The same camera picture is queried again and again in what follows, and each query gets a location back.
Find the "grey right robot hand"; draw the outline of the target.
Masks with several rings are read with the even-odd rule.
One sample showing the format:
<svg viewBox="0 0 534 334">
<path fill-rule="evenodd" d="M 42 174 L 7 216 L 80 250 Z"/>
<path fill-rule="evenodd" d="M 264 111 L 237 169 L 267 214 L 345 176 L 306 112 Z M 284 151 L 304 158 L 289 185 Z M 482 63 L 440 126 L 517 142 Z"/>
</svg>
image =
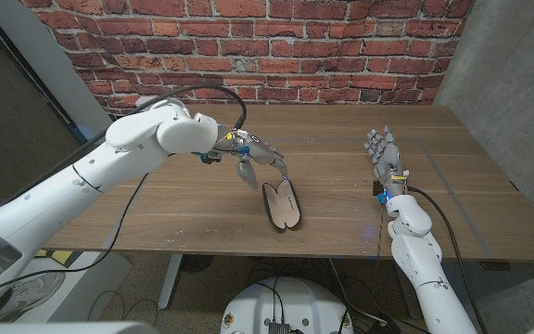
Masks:
<svg viewBox="0 0 534 334">
<path fill-rule="evenodd" d="M 383 134 L 376 130 L 368 133 L 364 147 L 372 158 L 376 181 L 386 190 L 387 196 L 392 198 L 406 195 L 406 176 L 401 164 L 401 152 L 390 127 L 386 125 Z"/>
</svg>

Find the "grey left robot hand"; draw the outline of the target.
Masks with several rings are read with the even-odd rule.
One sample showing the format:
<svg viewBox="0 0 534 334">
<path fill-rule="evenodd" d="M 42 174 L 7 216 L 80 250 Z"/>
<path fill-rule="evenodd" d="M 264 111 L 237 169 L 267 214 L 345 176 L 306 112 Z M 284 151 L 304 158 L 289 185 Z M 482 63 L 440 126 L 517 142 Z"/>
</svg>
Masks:
<svg viewBox="0 0 534 334">
<path fill-rule="evenodd" d="M 255 191 L 259 190 L 252 161 L 260 165 L 274 167 L 283 177 L 287 177 L 284 157 L 268 143 L 261 141 L 250 132 L 241 129 L 220 127 L 217 141 L 207 153 L 210 161 L 220 161 L 223 154 L 231 154 L 239 158 L 236 165 L 238 176 Z"/>
</svg>

